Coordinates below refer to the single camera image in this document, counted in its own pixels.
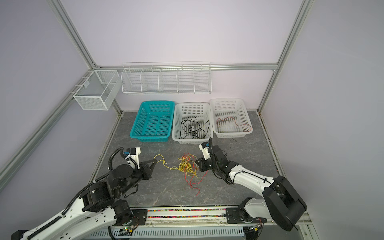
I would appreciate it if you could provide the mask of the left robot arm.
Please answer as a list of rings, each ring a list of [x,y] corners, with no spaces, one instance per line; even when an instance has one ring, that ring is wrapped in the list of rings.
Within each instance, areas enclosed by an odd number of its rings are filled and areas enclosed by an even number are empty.
[[[13,240],[78,240],[106,227],[127,225],[137,217],[123,198],[142,180],[149,180],[157,161],[133,169],[119,165],[84,187],[65,209],[31,230],[18,230]]]

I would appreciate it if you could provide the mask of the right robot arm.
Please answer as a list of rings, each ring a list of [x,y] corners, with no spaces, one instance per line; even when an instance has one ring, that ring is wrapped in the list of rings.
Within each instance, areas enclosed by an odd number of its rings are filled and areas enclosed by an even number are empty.
[[[289,232],[307,210],[307,205],[292,184],[283,176],[266,177],[252,172],[237,162],[229,161],[219,146],[207,142],[199,145],[203,157],[196,160],[201,172],[212,171],[228,185],[241,185],[263,197],[266,211],[257,207],[257,200],[246,198],[238,207],[236,221],[251,223],[272,219],[280,228]]]

